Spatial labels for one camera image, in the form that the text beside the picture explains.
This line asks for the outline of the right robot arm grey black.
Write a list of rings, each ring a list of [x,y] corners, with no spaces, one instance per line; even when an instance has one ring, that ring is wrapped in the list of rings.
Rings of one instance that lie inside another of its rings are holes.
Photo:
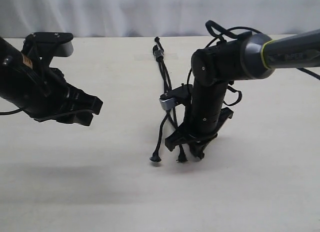
[[[207,145],[232,118],[224,97],[235,81],[268,78],[278,68],[319,67],[318,30],[273,40],[250,32],[233,35],[231,41],[198,49],[191,57],[193,84],[184,84],[160,98],[163,108],[185,106],[183,122],[165,139],[173,150],[187,144],[193,156],[202,159]]]

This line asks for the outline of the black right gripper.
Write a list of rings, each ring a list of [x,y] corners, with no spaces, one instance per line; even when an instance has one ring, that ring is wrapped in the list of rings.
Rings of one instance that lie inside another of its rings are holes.
[[[202,160],[205,156],[204,150],[207,145],[218,136],[218,132],[224,123],[233,117],[234,112],[225,107],[221,110],[217,125],[212,132],[197,134],[188,132],[188,127],[183,123],[165,139],[165,146],[172,151],[176,146],[188,144],[190,153],[197,159]]]

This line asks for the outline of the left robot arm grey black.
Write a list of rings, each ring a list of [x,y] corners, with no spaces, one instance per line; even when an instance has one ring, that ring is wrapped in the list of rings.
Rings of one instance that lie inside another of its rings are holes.
[[[0,41],[0,94],[38,122],[89,126],[99,115],[102,100],[67,83],[63,73],[50,67],[54,57],[68,57],[68,43],[29,40],[24,52]]]

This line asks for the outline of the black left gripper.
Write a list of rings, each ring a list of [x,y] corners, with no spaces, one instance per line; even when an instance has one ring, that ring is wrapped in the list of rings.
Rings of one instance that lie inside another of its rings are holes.
[[[103,101],[83,90],[71,86],[65,98],[58,99],[57,105],[50,103],[44,112],[33,115],[38,122],[53,120],[63,124],[89,126],[94,115],[99,115]]]

